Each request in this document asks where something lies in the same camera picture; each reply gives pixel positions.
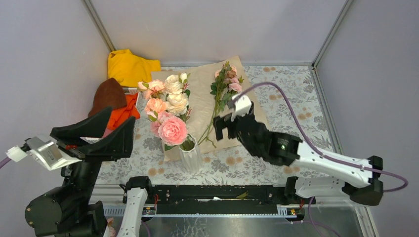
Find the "beige kraft wrapping paper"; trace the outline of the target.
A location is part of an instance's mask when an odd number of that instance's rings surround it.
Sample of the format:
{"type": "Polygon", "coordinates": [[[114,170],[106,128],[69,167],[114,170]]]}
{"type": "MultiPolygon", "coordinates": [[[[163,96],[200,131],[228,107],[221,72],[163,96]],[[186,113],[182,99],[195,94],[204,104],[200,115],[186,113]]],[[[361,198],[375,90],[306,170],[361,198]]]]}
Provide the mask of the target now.
{"type": "MultiPolygon", "coordinates": [[[[215,105],[215,99],[213,95],[210,95],[210,85],[212,82],[215,82],[215,72],[222,68],[222,65],[229,61],[233,66],[236,67],[238,75],[242,76],[244,83],[242,85],[243,90],[251,87],[251,83],[245,73],[243,65],[239,56],[231,57],[222,62],[207,64],[198,67],[192,67],[189,69],[183,70],[174,70],[170,71],[160,71],[152,72],[152,79],[157,79],[164,81],[170,75],[177,75],[181,72],[190,73],[189,79],[189,89],[191,90],[191,95],[189,97],[189,105],[192,107],[191,117],[186,122],[189,133],[195,137],[197,140],[203,134],[204,130],[209,125],[209,122],[212,121],[211,115],[215,105]]],[[[254,114],[255,120],[262,122],[266,125],[268,129],[271,128],[266,113],[261,107],[257,96],[254,91],[248,92],[246,94],[252,102],[254,102],[254,114]]],[[[203,142],[199,145],[201,154],[218,151],[221,149],[234,147],[241,145],[236,139],[227,138],[227,129],[223,131],[224,139],[220,141],[215,140],[214,130],[209,134],[209,138],[214,141],[216,148],[212,145],[210,141],[203,142]]],[[[169,151],[164,151],[164,161],[175,161],[180,160],[180,152],[178,147],[170,149],[169,151]]]]}

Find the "cream white rose stem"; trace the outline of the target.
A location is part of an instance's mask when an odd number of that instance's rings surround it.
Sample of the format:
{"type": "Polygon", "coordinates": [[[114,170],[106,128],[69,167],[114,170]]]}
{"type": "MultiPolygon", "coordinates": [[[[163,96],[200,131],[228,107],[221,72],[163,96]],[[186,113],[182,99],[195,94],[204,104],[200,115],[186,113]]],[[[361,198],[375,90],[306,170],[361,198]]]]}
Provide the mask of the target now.
{"type": "Polygon", "coordinates": [[[185,123],[189,120],[191,113],[189,76],[190,74],[182,72],[177,75],[170,75],[164,81],[167,112],[180,118],[185,123]]]}

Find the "large pink peony stem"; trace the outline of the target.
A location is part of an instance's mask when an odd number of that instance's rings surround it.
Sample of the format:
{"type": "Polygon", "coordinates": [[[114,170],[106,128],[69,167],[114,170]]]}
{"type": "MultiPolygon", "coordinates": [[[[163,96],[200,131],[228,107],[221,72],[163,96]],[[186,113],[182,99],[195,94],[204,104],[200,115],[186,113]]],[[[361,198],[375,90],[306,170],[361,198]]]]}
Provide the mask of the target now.
{"type": "Polygon", "coordinates": [[[194,149],[195,142],[188,133],[186,123],[173,114],[162,111],[147,112],[148,120],[151,122],[151,132],[161,139],[164,151],[179,147],[183,151],[194,149]]]}

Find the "peach rose stem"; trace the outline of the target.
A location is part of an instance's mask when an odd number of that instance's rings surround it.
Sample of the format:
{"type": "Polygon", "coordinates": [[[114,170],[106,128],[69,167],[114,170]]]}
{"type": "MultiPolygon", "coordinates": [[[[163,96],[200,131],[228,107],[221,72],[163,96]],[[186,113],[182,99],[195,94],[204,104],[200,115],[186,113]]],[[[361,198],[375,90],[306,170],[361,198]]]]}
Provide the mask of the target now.
{"type": "Polygon", "coordinates": [[[161,112],[166,112],[168,104],[161,96],[166,91],[165,84],[160,80],[151,82],[139,82],[138,88],[142,92],[144,99],[147,100],[144,111],[150,121],[157,121],[161,112]]]}

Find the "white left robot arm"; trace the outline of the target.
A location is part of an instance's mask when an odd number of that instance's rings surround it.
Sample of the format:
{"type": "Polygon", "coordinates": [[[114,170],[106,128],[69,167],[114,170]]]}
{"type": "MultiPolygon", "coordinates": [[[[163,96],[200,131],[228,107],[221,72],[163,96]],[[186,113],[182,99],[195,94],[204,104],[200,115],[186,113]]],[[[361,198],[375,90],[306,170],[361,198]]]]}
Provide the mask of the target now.
{"type": "Polygon", "coordinates": [[[24,147],[41,163],[57,164],[61,186],[38,196],[25,208],[25,220],[38,237],[102,237],[107,220],[103,204],[90,198],[105,161],[131,156],[136,118],[130,116],[105,134],[112,108],[72,125],[54,127],[44,141],[34,137],[24,147]]]}

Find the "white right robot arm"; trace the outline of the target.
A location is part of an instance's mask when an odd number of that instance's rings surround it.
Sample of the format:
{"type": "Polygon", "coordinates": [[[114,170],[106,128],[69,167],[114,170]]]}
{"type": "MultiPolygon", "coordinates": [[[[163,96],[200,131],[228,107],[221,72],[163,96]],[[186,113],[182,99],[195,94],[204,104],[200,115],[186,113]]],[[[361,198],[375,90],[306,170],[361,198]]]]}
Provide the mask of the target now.
{"type": "Polygon", "coordinates": [[[310,198],[349,198],[367,206],[377,206],[383,196],[383,182],[370,168],[382,169],[382,158],[346,157],[323,151],[337,162],[320,155],[299,137],[269,131],[255,116],[232,117],[232,114],[213,119],[216,140],[223,139],[226,129],[229,139],[237,139],[251,156],[276,166],[298,166],[324,173],[320,178],[288,177],[285,187],[278,192],[281,204],[308,203],[310,198]]]}

